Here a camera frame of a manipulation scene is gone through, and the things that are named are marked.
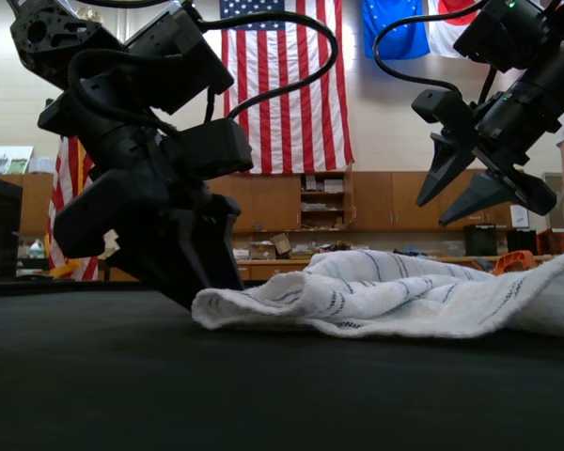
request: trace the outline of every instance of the blue flag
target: blue flag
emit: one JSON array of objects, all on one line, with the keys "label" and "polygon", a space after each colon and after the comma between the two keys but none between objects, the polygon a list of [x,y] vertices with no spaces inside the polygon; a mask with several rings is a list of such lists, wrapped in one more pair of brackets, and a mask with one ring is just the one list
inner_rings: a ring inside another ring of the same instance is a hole
[{"label": "blue flag", "polygon": [[[422,0],[362,0],[366,56],[373,58],[376,36],[399,19],[422,14]],[[390,31],[379,47],[381,59],[418,58],[430,52],[422,22],[410,23]]]}]

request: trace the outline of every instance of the bottle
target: bottle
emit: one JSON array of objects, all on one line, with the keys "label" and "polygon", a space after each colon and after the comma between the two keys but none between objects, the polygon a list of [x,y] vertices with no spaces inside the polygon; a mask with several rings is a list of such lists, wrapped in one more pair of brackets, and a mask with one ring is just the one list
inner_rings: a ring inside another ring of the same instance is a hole
[{"label": "bottle", "polygon": [[29,247],[29,258],[44,258],[44,245],[41,240],[36,240]]}]

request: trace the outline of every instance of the flag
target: flag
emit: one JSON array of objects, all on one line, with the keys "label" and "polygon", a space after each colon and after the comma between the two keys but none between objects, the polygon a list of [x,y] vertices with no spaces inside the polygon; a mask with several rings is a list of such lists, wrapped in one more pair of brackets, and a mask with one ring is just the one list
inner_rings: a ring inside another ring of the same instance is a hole
[{"label": "flag", "polygon": [[[422,0],[362,0],[366,56],[373,58],[376,36],[393,22],[422,15]],[[390,31],[379,46],[381,59],[411,59],[429,52],[424,23],[409,23]]]},{"label": "flag", "polygon": [[61,138],[53,178],[53,195],[48,209],[48,237],[46,240],[50,274],[53,277],[74,280],[96,280],[98,278],[97,257],[68,259],[63,256],[53,236],[56,214],[92,182],[87,173],[93,165],[94,163],[77,138]]},{"label": "flag", "polygon": [[[471,7],[474,4],[475,0],[429,0],[429,14],[447,14]],[[463,30],[475,20],[477,14],[478,12],[475,11],[457,19],[430,22],[429,45],[431,53],[450,58],[462,58],[462,55],[453,49],[453,44],[462,35]]]},{"label": "flag", "polygon": [[[222,18],[290,11],[325,23],[338,60],[320,80],[243,111],[237,120],[253,151],[255,174],[301,174],[353,162],[342,60],[342,0],[220,0]],[[328,59],[327,39],[294,23],[251,23],[222,31],[222,60],[235,79],[224,94],[227,115],[258,93],[315,72]]]}]

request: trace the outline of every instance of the bulletin board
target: bulletin board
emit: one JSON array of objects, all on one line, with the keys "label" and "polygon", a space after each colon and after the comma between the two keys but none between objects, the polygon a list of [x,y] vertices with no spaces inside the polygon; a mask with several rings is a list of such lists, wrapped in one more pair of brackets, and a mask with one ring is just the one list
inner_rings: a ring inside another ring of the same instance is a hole
[{"label": "bulletin board", "polygon": [[545,173],[543,180],[556,193],[557,204],[547,215],[550,228],[564,228],[564,182],[561,173]]}]

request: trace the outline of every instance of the orange object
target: orange object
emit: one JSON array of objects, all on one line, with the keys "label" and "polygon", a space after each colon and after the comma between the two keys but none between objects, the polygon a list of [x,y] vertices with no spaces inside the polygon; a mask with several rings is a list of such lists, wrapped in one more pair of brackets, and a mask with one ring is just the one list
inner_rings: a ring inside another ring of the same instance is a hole
[{"label": "orange object", "polygon": [[537,262],[530,251],[515,251],[501,256],[491,274],[500,275],[504,272],[526,271],[533,268],[537,268]]},{"label": "orange object", "polygon": [[564,254],[564,230],[548,229],[537,235],[540,255]]}]

